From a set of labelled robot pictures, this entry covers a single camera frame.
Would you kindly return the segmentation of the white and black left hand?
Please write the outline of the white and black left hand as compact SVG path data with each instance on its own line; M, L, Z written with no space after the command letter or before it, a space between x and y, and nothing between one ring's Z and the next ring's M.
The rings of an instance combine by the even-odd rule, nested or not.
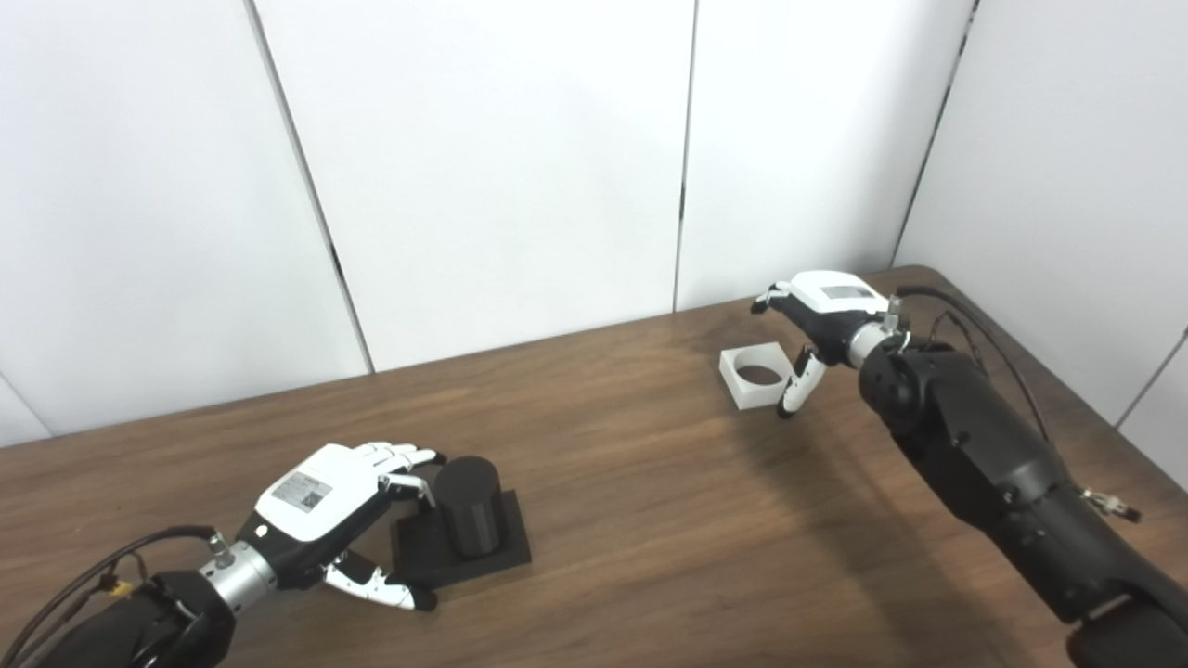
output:
M263 562L270 590L327 585L390 609L432 612L437 595L400 581L350 546L394 502L432 511L432 486L416 470L446 462L446 454L412 443L322 445L259 494L235 546Z

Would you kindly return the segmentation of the white and black right hand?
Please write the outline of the white and black right hand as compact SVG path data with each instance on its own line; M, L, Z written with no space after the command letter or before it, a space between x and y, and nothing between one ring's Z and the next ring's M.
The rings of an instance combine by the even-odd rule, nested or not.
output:
M874 349L892 345L905 348L912 338L899 300L887 300L848 272L810 270L776 282L750 304L751 314L767 310L781 313L807 338L776 404L784 420L800 412L827 368L862 368Z

